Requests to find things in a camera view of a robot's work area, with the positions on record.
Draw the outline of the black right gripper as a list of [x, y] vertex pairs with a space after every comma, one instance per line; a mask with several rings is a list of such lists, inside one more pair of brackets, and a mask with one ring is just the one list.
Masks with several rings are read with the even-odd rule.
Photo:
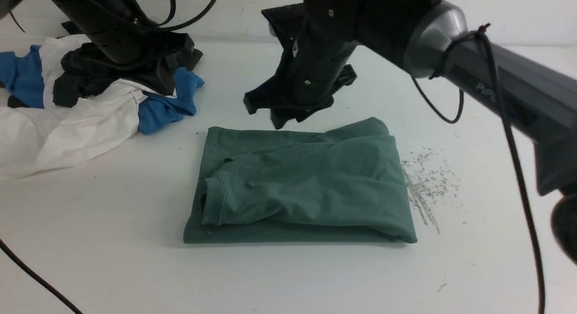
[[304, 25], [284, 48], [274, 76], [245, 94], [248, 113], [268, 109], [274, 127], [281, 129], [290, 120], [301, 123], [330, 108], [334, 94], [357, 78], [348, 64], [357, 45], [356, 41], [330, 39]]

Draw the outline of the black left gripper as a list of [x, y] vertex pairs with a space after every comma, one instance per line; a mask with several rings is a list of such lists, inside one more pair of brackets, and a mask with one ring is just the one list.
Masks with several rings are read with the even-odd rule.
[[152, 32], [141, 23], [142, 12], [130, 0], [51, 0], [117, 65], [127, 65], [142, 56], [154, 40], [174, 32]]

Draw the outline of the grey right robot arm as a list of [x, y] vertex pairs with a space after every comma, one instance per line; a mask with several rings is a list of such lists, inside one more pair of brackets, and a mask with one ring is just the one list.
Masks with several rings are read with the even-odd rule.
[[363, 45], [412, 78], [443, 77], [534, 144], [536, 190], [563, 195], [551, 216], [555, 240], [576, 260], [576, 80], [469, 31], [445, 0], [303, 0], [262, 14], [283, 54], [272, 78], [245, 94], [250, 114], [270, 109], [280, 129], [330, 107], [352, 84], [348, 59]]

